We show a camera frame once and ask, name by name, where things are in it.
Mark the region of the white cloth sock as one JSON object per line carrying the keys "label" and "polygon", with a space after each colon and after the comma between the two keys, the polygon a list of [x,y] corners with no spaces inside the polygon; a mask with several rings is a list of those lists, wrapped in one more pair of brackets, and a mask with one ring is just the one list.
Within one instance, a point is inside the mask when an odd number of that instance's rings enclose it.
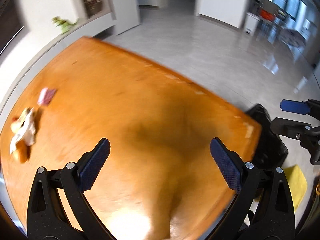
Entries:
{"label": "white cloth sock", "polygon": [[35,110],[31,108],[31,111],[27,115],[23,126],[12,137],[9,147],[10,154],[12,155],[16,142],[20,140],[23,140],[27,146],[33,145],[35,143],[35,134]]}

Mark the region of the paper instant noodle cup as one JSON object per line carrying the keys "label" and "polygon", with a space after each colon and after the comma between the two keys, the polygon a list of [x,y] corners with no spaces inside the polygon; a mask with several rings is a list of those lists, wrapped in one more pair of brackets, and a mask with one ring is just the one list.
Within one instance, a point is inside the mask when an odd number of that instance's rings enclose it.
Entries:
{"label": "paper instant noodle cup", "polygon": [[25,108],[19,117],[13,117],[10,129],[14,134],[16,134],[17,131],[23,126],[23,123],[30,111],[30,108]]}

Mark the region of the yellow cloth on floor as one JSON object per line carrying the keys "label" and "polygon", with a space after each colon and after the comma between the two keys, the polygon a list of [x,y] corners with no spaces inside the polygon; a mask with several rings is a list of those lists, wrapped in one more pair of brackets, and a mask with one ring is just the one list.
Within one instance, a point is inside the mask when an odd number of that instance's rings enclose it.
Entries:
{"label": "yellow cloth on floor", "polygon": [[284,168],[284,173],[290,188],[294,210],[297,211],[306,194],[308,183],[298,165]]}

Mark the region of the orange fruit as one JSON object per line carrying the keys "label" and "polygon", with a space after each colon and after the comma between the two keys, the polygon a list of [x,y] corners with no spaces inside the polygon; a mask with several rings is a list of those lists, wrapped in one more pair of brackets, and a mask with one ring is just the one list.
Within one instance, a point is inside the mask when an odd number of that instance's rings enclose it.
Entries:
{"label": "orange fruit", "polygon": [[23,140],[16,142],[15,148],[12,152],[12,157],[18,163],[25,163],[28,160],[28,146],[25,144]]}

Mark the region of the white small appliance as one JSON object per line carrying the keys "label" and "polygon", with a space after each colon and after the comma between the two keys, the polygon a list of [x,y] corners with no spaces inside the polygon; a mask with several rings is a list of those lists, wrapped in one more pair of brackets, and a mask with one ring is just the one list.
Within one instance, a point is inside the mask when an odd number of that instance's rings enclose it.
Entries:
{"label": "white small appliance", "polygon": [[247,12],[245,24],[244,24],[244,32],[253,36],[259,21],[260,21],[260,18],[257,15]]}

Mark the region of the pink toy car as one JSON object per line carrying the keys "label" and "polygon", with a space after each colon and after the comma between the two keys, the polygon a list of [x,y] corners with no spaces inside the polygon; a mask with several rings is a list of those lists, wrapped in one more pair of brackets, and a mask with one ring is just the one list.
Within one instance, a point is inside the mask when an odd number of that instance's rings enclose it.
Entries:
{"label": "pink toy car", "polygon": [[39,106],[49,105],[51,100],[53,99],[56,91],[57,91],[56,89],[50,89],[48,87],[43,88],[40,91],[40,95],[39,95],[39,98],[37,100],[37,104]]}

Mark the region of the long white tv cabinet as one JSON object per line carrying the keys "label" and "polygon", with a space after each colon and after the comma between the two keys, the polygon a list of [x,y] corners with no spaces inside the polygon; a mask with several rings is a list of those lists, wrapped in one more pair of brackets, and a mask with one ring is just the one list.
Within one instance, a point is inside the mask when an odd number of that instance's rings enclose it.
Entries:
{"label": "long white tv cabinet", "polygon": [[57,54],[79,38],[93,37],[115,23],[113,13],[99,13],[65,34],[33,31],[10,46],[1,59],[1,116],[10,113],[27,85]]}

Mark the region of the green dinosaur toy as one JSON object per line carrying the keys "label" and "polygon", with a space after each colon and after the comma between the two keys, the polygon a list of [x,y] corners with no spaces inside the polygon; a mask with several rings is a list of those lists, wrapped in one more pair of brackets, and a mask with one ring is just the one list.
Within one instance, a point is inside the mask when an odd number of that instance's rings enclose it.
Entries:
{"label": "green dinosaur toy", "polygon": [[52,23],[56,27],[60,27],[61,34],[67,33],[72,27],[76,26],[78,23],[78,20],[76,20],[74,23],[70,22],[69,20],[61,19],[59,16],[56,16],[52,18]]}

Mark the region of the black television screen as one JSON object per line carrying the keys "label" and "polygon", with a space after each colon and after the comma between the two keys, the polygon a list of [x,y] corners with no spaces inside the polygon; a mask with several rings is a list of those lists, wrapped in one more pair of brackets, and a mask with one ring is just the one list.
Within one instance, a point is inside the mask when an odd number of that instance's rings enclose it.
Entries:
{"label": "black television screen", "polygon": [[1,5],[1,54],[23,27],[24,20],[18,0],[6,0]]}

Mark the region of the dried plant decoration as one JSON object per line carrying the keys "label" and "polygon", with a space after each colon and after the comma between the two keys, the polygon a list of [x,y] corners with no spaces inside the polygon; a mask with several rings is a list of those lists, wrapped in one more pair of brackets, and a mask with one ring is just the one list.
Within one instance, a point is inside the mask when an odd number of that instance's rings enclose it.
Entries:
{"label": "dried plant decoration", "polygon": [[102,10],[102,0],[84,0],[89,17],[94,16]]}

